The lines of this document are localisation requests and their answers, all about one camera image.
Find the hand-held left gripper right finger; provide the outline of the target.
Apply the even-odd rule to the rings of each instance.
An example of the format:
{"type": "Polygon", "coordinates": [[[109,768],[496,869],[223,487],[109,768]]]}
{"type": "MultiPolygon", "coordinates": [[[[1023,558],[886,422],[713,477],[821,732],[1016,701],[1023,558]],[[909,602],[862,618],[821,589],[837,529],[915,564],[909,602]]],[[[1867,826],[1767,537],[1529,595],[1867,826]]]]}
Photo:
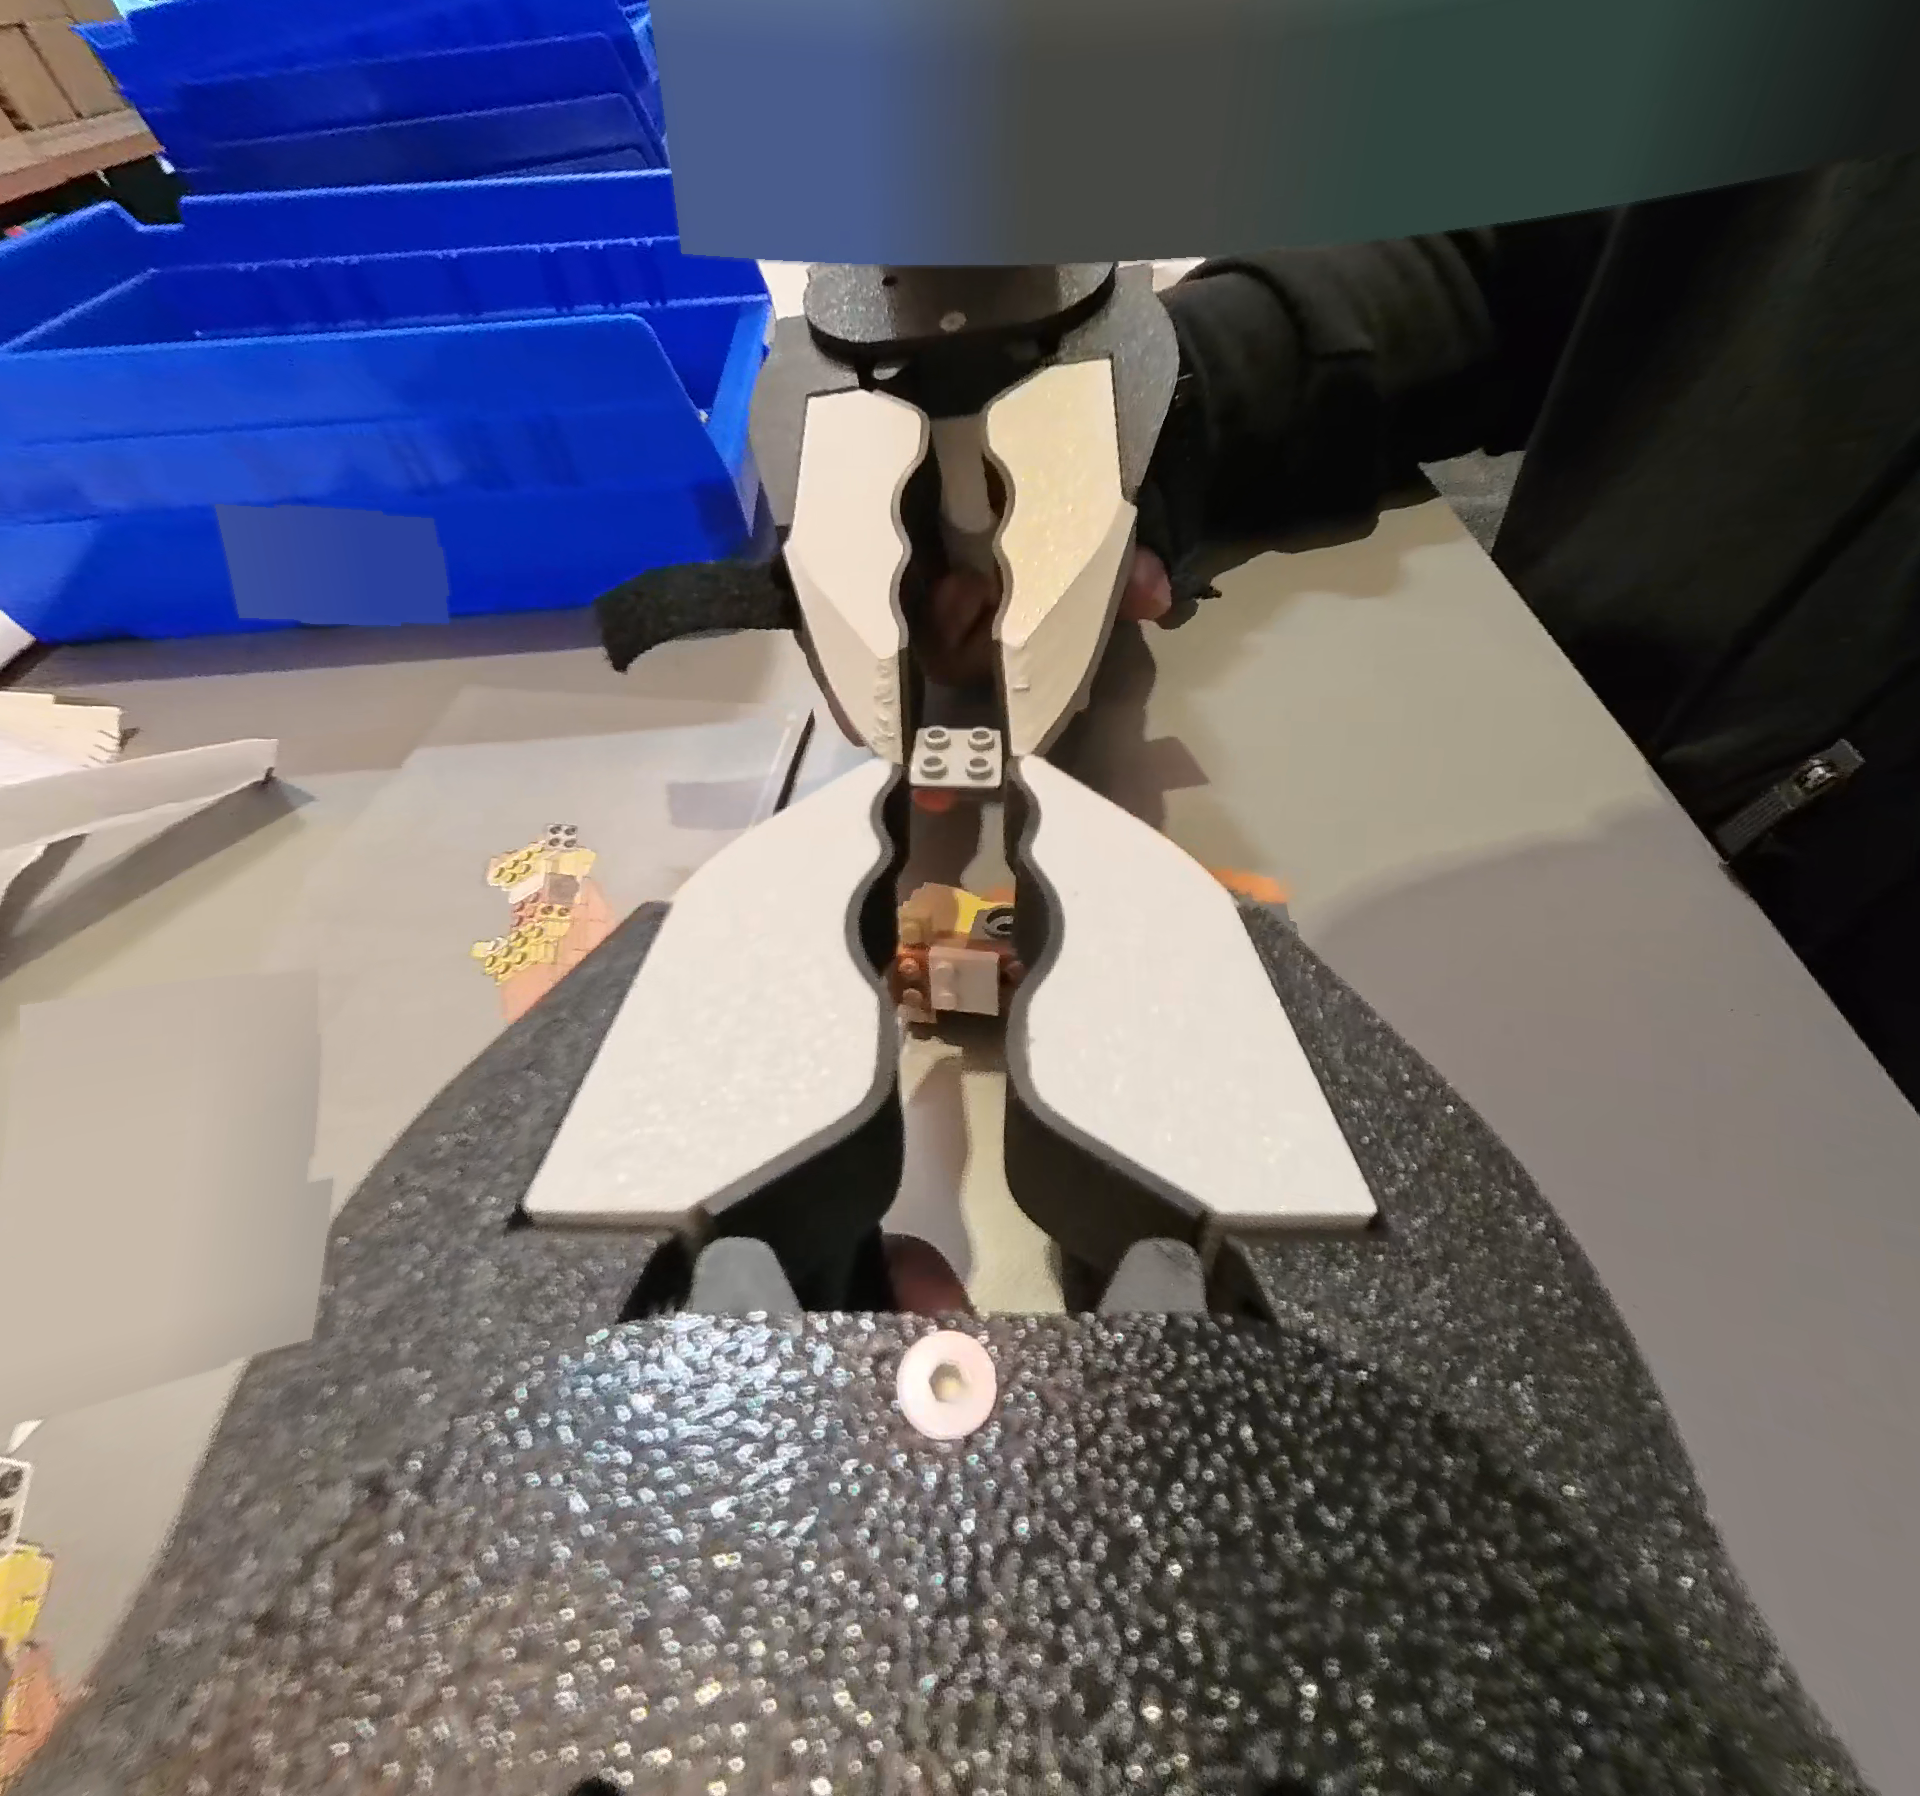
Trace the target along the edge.
{"type": "Polygon", "coordinates": [[[1028,1217],[1129,1209],[1195,1235],[1368,1230],[1380,1207],[1233,892],[1042,759],[1016,761],[1020,953],[1008,1179],[1028,1217]]]}

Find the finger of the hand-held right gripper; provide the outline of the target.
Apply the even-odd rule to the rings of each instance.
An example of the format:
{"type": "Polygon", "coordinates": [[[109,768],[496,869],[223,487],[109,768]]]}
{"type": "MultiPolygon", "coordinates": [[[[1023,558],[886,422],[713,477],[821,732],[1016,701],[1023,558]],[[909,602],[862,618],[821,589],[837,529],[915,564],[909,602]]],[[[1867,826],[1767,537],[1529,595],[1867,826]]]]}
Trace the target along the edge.
{"type": "Polygon", "coordinates": [[[928,457],[928,420],[884,392],[806,404],[795,512],[784,566],[818,683],[867,754],[907,754],[909,632],[901,499],[928,457]]]}
{"type": "Polygon", "coordinates": [[[1008,750],[1027,761],[1046,755],[1084,707],[1131,564],[1136,512],[1119,482],[1112,362],[1041,369],[1003,392],[984,426],[1004,489],[998,683],[1008,750]]]}

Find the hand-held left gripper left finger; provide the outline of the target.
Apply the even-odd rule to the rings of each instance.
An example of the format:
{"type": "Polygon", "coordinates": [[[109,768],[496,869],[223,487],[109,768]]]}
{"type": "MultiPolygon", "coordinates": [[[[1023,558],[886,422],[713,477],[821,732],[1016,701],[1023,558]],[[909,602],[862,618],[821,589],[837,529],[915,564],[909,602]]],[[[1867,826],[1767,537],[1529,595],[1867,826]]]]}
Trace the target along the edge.
{"type": "Polygon", "coordinates": [[[871,1118],[896,1036],[859,918],[898,783],[860,761],[678,887],[522,1197],[531,1225],[719,1217],[871,1118]]]}

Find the orange tan brick model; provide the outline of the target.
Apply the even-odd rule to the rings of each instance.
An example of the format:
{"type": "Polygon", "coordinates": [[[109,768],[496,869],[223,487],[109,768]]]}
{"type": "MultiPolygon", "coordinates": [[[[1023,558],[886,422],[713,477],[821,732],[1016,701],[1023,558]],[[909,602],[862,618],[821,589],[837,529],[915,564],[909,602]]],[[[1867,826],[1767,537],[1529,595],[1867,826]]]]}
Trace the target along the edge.
{"type": "Polygon", "coordinates": [[[1058,926],[1034,945],[1020,929],[1032,906],[1012,892],[974,894],[926,885],[898,906],[890,991],[901,1021],[1010,1016],[1027,999],[1034,1034],[1075,1004],[1093,1028],[1158,1025],[1178,1045],[1221,1036],[1230,1046],[1284,1040],[1290,1028],[1236,897],[1290,918],[1272,879],[1211,872],[1173,846],[1102,857],[1077,885],[1054,881],[1058,926]]]}

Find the blue plastic bin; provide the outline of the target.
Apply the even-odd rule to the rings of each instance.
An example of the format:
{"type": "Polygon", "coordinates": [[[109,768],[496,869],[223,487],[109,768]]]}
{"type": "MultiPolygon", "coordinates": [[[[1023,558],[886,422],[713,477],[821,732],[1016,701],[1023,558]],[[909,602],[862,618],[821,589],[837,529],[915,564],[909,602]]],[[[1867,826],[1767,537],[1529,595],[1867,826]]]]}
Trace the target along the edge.
{"type": "Polygon", "coordinates": [[[97,208],[6,243],[3,605],[44,646],[288,627],[222,512],[444,564],[422,621],[585,608],[748,554],[761,270],[688,255],[665,173],[97,208]]]}

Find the grey instruction booklet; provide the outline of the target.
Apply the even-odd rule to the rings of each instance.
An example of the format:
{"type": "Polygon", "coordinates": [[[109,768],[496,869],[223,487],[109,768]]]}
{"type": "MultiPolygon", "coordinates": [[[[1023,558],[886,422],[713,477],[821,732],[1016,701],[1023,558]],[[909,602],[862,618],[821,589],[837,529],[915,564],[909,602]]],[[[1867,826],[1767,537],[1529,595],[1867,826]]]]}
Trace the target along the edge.
{"type": "Polygon", "coordinates": [[[492,858],[573,826],[589,917],[669,897],[768,815],[800,702],[469,686],[275,783],[94,846],[159,867],[129,954],[6,989],[6,1770],[97,1688],[240,1372],[306,1344],[352,1190],[553,970],[498,975],[492,858]]]}

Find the stack of blue plastic bins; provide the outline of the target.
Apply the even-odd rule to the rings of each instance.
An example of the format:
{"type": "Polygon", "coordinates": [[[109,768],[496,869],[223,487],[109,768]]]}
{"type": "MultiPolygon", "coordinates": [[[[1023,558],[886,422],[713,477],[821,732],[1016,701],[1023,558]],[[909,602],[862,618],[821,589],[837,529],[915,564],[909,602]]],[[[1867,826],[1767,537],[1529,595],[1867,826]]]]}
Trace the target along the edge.
{"type": "Polygon", "coordinates": [[[82,38],[197,195],[669,167],[650,0],[169,0],[82,38]]]}

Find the person's dark jacket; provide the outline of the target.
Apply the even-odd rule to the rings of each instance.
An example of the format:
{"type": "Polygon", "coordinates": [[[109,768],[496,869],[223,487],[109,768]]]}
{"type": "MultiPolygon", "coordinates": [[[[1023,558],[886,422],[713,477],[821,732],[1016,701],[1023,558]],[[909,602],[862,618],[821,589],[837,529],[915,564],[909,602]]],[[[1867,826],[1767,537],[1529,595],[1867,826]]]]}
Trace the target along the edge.
{"type": "Polygon", "coordinates": [[[1917,1095],[1917,157],[1622,210],[1498,566],[1917,1095]]]}

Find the torn white paper bag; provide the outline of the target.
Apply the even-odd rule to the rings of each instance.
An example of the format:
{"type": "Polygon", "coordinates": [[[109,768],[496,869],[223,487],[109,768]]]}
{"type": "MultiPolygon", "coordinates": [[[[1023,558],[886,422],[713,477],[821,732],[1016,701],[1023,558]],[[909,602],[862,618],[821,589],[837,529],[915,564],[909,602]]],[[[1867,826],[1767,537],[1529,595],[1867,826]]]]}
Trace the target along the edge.
{"type": "Polygon", "coordinates": [[[277,739],[126,754],[112,704],[3,692],[3,894],[75,840],[159,815],[187,819],[277,774],[277,739]]]}

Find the background wooden table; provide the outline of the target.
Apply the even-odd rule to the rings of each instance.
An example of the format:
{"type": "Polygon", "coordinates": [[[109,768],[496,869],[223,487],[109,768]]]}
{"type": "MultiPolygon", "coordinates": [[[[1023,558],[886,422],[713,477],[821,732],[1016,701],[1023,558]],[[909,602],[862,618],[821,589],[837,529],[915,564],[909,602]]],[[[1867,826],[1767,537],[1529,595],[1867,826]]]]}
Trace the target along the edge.
{"type": "Polygon", "coordinates": [[[3,204],[44,198],[76,179],[162,153],[156,136],[129,112],[44,131],[3,131],[3,204]]]}

